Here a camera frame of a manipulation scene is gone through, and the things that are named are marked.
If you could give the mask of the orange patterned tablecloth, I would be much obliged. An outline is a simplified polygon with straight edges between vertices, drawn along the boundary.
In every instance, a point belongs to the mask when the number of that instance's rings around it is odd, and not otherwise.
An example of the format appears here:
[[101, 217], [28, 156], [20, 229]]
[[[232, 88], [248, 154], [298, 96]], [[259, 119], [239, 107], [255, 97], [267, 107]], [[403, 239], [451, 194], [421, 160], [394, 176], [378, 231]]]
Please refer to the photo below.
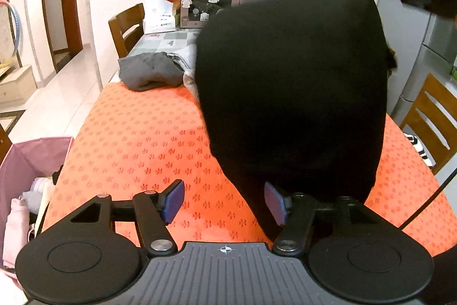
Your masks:
[[[110, 83], [67, 155], [44, 220], [49, 228], [99, 194], [129, 200], [183, 180], [184, 203], [169, 226], [176, 243], [262, 242], [246, 202], [209, 150], [198, 106], [185, 88], [133, 92]], [[432, 255], [456, 244], [456, 215], [432, 171], [387, 119], [367, 206]]]

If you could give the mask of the pink fabric laundry basket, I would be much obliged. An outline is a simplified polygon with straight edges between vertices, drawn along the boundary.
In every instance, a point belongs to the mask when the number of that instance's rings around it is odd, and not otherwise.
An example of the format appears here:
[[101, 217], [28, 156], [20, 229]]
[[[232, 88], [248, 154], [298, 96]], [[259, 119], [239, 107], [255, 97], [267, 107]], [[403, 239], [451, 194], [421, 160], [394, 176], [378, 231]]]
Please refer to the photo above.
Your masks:
[[1, 163], [1, 273], [18, 283], [15, 258], [28, 242], [29, 222], [22, 202], [8, 227], [12, 201], [19, 198], [42, 176], [52, 176], [64, 164], [74, 139], [51, 137], [13, 144]]

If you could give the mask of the light grey crumpled garment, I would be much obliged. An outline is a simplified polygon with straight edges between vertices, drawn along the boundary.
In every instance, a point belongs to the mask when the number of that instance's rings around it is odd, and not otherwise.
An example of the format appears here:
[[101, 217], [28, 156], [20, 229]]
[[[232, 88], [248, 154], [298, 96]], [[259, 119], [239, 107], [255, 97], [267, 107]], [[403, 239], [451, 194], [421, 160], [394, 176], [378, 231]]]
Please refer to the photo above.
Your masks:
[[168, 53], [173, 62], [184, 71], [183, 84], [194, 97], [199, 101], [198, 88], [195, 83], [196, 45], [190, 44], [182, 49]]

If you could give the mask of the black white striped cloth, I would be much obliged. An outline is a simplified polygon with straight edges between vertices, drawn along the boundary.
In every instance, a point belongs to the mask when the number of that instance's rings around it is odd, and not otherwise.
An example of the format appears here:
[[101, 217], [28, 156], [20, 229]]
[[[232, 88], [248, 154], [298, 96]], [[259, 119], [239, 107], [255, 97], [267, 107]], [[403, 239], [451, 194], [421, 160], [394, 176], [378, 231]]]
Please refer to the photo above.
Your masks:
[[415, 135], [404, 133], [405, 137], [408, 139], [410, 144], [414, 147], [414, 150], [418, 153], [418, 155], [422, 158], [425, 165], [428, 166], [430, 169], [433, 167], [434, 163], [428, 157], [427, 152], [425, 152], [422, 142], [416, 137]]

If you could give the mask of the dark grey folded garment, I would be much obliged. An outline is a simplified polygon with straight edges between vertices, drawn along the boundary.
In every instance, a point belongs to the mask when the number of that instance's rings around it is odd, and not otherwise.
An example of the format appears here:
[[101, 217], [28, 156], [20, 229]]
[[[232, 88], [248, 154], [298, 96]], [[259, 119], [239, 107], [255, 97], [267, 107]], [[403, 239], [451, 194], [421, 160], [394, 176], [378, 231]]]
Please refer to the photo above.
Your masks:
[[161, 87], [178, 87], [184, 69], [165, 52], [140, 53], [119, 59], [119, 79], [131, 91], [142, 92]]

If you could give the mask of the wooden chair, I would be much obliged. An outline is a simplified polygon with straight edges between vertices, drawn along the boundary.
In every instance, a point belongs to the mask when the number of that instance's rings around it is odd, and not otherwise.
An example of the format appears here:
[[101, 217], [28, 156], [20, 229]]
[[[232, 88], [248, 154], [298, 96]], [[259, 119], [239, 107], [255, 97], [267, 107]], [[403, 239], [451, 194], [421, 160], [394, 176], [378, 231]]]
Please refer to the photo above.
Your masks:
[[109, 29], [119, 58], [127, 57], [144, 35], [143, 3], [138, 3], [109, 19]]
[[434, 160], [436, 175], [456, 155], [456, 95], [431, 73], [400, 127], [409, 127]]

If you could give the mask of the right wooden chair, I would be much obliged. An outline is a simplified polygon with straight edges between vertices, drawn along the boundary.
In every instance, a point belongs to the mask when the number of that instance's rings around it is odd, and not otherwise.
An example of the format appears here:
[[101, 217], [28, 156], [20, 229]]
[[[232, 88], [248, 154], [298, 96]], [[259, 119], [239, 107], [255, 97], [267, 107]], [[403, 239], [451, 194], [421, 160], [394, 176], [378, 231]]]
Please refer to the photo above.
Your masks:
[[409, 127], [434, 160], [436, 175], [456, 155], [456, 95], [431, 73], [400, 127]]

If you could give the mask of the left wooden chair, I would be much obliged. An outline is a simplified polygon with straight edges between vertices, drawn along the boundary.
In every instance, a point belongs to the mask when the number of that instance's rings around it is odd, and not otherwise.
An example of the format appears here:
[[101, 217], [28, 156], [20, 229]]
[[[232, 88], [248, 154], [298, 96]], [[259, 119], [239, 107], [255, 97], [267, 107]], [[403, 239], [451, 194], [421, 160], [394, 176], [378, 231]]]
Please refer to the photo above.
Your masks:
[[127, 57], [144, 35], [143, 3], [138, 3], [109, 19], [109, 29], [119, 58]]

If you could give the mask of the black garment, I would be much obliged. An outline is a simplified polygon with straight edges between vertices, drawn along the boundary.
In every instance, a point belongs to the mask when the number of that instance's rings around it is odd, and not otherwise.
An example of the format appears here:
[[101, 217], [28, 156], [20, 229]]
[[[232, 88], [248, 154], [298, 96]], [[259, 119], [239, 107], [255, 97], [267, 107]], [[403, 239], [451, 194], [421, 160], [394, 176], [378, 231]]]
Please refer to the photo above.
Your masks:
[[261, 0], [212, 17], [195, 82], [211, 154], [270, 240], [264, 198], [367, 200], [395, 67], [374, 0]]

